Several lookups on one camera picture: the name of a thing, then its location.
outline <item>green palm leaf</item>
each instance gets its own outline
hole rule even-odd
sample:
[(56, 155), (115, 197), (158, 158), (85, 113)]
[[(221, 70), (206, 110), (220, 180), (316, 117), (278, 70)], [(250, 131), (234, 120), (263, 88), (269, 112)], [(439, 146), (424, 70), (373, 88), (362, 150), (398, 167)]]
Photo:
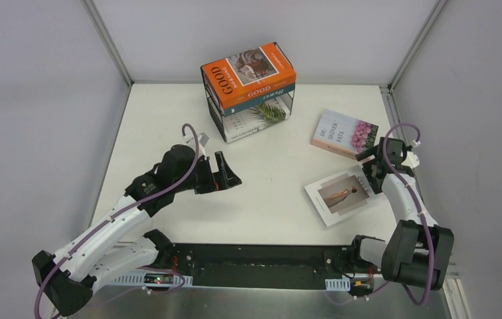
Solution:
[(265, 123), (267, 126), (277, 124), (286, 117), (284, 110), (266, 102), (259, 103), (250, 110), (256, 120)]

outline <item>book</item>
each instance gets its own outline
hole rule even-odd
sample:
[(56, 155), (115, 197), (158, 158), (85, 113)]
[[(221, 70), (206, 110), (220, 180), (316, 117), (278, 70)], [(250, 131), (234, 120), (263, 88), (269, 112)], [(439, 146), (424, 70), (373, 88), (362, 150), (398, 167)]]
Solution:
[(277, 43), (205, 64), (201, 73), (212, 99), (225, 116), (293, 92), (296, 80), (292, 64)]
[(287, 120), (290, 116), (290, 110), (280, 97), (223, 118), (219, 110), (214, 109), (217, 118), (223, 121), (225, 140), (228, 143)]
[(334, 225), (385, 200), (375, 194), (359, 165), (304, 187), (325, 226)]
[(311, 145), (355, 159), (374, 146), (378, 126), (325, 109), (319, 119)]

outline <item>white table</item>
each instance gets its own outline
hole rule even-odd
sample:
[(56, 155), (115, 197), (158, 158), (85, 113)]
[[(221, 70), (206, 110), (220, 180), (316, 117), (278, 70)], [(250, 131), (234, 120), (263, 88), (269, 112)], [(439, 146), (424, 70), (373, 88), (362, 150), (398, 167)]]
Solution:
[(126, 235), (132, 242), (156, 228), (178, 243), (343, 245), (357, 234), (388, 240), (396, 221), (387, 201), (327, 228), (304, 186), (356, 162), (310, 145), (321, 112), (328, 108), (389, 128), (377, 86), (297, 85), (289, 120), (226, 144), (210, 117), (200, 84), (135, 84), (125, 109), (94, 220), (124, 193), (136, 176), (182, 143), (181, 126), (192, 124), (210, 137), (213, 153), (223, 151), (243, 184), (206, 195), (192, 191)]

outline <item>gray wall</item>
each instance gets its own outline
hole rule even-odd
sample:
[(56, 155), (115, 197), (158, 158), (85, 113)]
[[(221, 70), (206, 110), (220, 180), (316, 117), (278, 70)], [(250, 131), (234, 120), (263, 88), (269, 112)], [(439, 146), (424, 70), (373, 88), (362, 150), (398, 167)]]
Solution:
[(126, 86), (81, 2), (0, 1), (0, 318), (32, 318), (31, 259), (86, 226)]
[(201, 80), (199, 67), (278, 41), (298, 82), (387, 84), (436, 0), (95, 0), (134, 80)]
[(502, 318), (502, 1), (451, 1), (396, 89), (474, 318)]

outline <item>white book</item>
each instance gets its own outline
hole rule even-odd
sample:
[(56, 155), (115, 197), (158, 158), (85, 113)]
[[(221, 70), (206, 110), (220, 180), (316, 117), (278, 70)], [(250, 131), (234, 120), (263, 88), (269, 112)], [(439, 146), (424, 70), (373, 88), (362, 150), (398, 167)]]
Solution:
[[(217, 108), (216, 115), (221, 118)], [(290, 117), (290, 110), (280, 98), (259, 103), (247, 110), (223, 118), (224, 133), (228, 143), (273, 126)]]
[(362, 213), (376, 201), (386, 200), (384, 194), (374, 193), (359, 165), (309, 184), (305, 190), (325, 226)]

